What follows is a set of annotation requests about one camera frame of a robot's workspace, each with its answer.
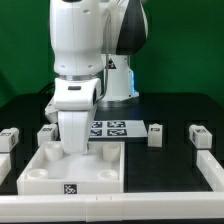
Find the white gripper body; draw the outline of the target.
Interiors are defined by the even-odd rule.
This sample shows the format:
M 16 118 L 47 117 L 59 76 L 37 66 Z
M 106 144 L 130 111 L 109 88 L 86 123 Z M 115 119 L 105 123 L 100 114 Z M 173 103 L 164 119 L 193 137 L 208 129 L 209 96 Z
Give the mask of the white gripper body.
M 66 154 L 86 154 L 92 122 L 101 94 L 101 81 L 55 79 L 54 96 L 45 108 L 45 116 L 57 123 Z

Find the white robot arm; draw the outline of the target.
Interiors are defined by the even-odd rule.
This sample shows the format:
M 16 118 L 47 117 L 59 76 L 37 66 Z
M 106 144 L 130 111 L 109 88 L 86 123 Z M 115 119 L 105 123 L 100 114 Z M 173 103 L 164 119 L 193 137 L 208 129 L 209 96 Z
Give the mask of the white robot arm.
M 99 73 L 110 55 L 133 55 L 145 44 L 141 0 L 50 0 L 50 38 L 62 149 L 85 153 L 97 103 L 106 94 Z

